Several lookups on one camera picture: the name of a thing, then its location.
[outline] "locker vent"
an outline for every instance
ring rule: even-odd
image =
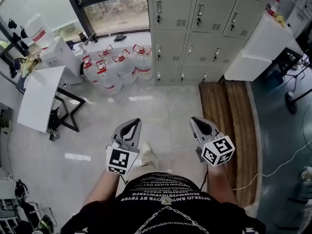
[[[186,25],[186,20],[177,20],[176,21],[177,26],[185,27]]]
[[[211,29],[213,29],[213,30],[219,30],[219,29],[220,29],[220,26],[221,26],[220,24],[214,23]]]
[[[240,35],[241,35],[241,36],[246,36],[246,35],[247,35],[247,33],[248,33],[248,31],[247,31],[247,30],[242,30],[242,32],[240,32]]]

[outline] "metal chain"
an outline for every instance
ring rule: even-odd
[[[142,230],[153,218],[155,218],[160,212],[162,212],[163,210],[168,209],[171,211],[174,211],[175,213],[178,213],[180,215],[182,215],[183,217],[185,217],[187,220],[191,221],[192,223],[182,223],[182,222],[165,222],[165,223],[161,223],[161,224],[157,224],[157,225],[153,225],[145,230]],[[142,234],[146,231],[149,231],[150,229],[156,228],[156,227],[160,227],[163,225],[168,225],[168,224],[179,224],[179,225],[189,225],[189,226],[195,226],[198,227],[200,230],[202,230],[204,233],[209,234],[209,232],[202,226],[200,226],[199,224],[197,224],[195,221],[191,220],[191,218],[187,215],[185,215],[184,213],[171,208],[170,206],[165,206],[163,208],[161,208],[158,212],[154,213],[137,231],[135,234]]]

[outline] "black cloth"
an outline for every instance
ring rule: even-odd
[[[231,203],[219,203],[209,194],[199,191],[190,180],[167,173],[149,173],[130,181],[122,194],[114,200],[85,205],[61,229],[61,234],[88,227],[88,233],[134,234],[153,214],[164,207],[162,197],[171,198],[170,207],[189,216],[210,234],[263,234],[265,225],[248,217],[244,209]],[[167,222],[192,223],[182,215],[165,209],[144,229]],[[152,233],[204,233],[198,227],[165,224],[145,232]]]

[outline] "shoe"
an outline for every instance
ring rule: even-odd
[[[142,152],[143,152],[143,154],[145,154],[146,152],[152,152],[152,148],[151,148],[149,143],[144,142],[142,144]]]

